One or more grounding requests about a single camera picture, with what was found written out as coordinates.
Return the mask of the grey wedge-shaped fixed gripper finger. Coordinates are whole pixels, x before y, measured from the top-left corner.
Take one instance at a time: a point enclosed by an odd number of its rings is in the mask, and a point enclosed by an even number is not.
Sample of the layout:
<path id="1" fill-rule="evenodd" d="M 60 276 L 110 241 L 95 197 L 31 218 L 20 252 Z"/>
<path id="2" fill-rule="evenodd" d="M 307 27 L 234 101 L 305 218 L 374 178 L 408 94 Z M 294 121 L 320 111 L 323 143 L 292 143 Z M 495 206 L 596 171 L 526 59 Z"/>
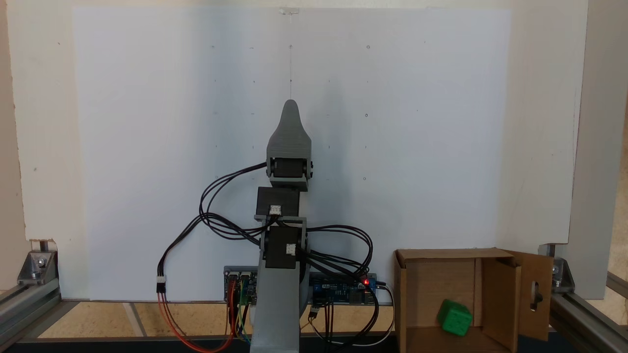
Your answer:
<path id="1" fill-rule="evenodd" d="M 303 127 L 298 105 L 293 99 L 285 102 L 280 122 L 267 144 L 266 159 L 274 158 L 312 158 L 312 140 Z"/>

